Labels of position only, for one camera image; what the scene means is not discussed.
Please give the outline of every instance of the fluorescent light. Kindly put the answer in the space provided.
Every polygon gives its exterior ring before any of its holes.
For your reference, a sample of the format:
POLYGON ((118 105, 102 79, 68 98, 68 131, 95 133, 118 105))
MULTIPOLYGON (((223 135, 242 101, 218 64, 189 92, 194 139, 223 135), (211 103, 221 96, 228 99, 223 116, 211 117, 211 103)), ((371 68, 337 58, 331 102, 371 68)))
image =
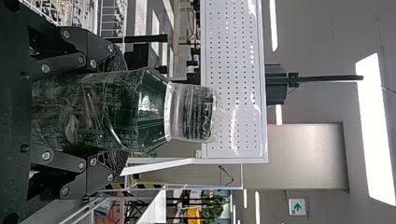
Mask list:
POLYGON ((172 29, 174 28, 174 23, 175 23, 175 19, 174 19, 174 13, 171 7, 171 3, 169 2, 169 0, 163 0, 163 5, 165 6, 165 10, 166 10, 166 15, 168 15, 169 21, 171 22, 171 26, 172 29))
MULTIPOLYGON (((157 14, 155 14, 154 10, 152 10, 152 24, 151 24, 151 34, 159 35, 160 34, 160 20, 158 20, 157 14)), ((160 56, 160 43, 153 42, 151 43, 151 47, 154 49, 154 52, 157 56, 160 56)))
POLYGON ((169 48, 169 71, 168 76, 173 77, 174 74, 174 52, 169 48))
POLYGON ((230 195, 230 212, 233 212, 233 195, 230 195))
POLYGON ((236 210, 235 210, 235 204, 233 205, 233 224, 236 223, 236 210))
POLYGON ((148 0, 136 1, 134 17, 134 35, 146 35, 148 0))
POLYGON ((356 73, 365 75, 364 80, 358 82, 358 94, 369 195, 380 202, 395 206, 395 188, 378 55, 373 54, 357 62, 356 73))
POLYGON ((248 208, 248 190, 244 189, 244 207, 248 208))
POLYGON ((168 65, 168 43, 163 43, 163 56, 161 65, 168 65))
POLYGON ((276 114, 276 125, 282 125, 283 124, 282 105, 275 106, 275 114, 276 114))
POLYGON ((260 194, 259 192, 254 193, 256 203, 256 224, 260 224, 260 194))
POLYGON ((271 38, 273 51, 277 50, 276 0, 270 0, 271 38))

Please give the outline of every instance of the black metal frame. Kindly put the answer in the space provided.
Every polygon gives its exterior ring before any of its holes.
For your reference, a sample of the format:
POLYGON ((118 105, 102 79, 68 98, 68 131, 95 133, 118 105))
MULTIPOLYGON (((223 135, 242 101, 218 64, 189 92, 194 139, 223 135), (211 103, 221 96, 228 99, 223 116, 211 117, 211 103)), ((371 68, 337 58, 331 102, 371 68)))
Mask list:
POLYGON ((17 0, 0 1, 0 25, 0 223, 12 224, 54 199, 82 199, 115 178, 96 152, 70 155, 30 142, 32 81, 104 71, 115 47, 87 30, 57 27, 17 0), (30 170, 40 172, 29 179, 30 170))

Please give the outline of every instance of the hole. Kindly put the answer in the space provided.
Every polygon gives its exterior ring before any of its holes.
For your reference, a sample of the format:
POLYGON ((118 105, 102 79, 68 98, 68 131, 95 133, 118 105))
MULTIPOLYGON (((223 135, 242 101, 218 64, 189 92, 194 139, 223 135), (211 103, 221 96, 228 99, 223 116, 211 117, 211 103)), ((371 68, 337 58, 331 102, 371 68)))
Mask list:
POLYGON ((3 2, 4 2, 4 5, 6 5, 6 7, 12 12, 17 12, 21 9, 20 3, 17 0, 3 0, 3 2))

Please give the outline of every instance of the black bracket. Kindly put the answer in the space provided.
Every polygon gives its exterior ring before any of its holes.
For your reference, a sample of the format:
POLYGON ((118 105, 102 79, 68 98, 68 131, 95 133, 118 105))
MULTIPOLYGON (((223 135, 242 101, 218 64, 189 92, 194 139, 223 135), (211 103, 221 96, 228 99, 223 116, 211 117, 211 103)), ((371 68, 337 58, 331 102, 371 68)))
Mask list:
POLYGON ((34 80, 61 75, 87 66, 87 59, 82 53, 72 53, 32 63, 31 75, 34 80))
POLYGON ((82 173, 87 167, 87 162, 84 159, 53 150, 50 147, 32 144, 31 149, 30 162, 33 164, 74 173, 82 173))
POLYGON ((114 55, 114 44, 78 27, 60 28, 62 39, 86 56, 86 69, 97 72, 99 63, 114 55))

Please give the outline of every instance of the white wall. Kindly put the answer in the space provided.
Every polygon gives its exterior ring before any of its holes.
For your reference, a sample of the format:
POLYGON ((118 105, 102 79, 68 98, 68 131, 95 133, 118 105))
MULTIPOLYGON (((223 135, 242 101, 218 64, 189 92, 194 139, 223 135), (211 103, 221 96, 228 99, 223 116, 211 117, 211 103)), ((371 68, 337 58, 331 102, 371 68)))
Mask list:
MULTIPOLYGON (((254 190, 247 191, 247 209, 243 207, 242 191, 234 191, 236 217, 241 223, 256 223, 254 190)), ((350 224, 349 197, 335 190, 260 190, 261 223, 268 224, 350 224), (306 217, 289 216, 288 199, 305 199, 306 217)))

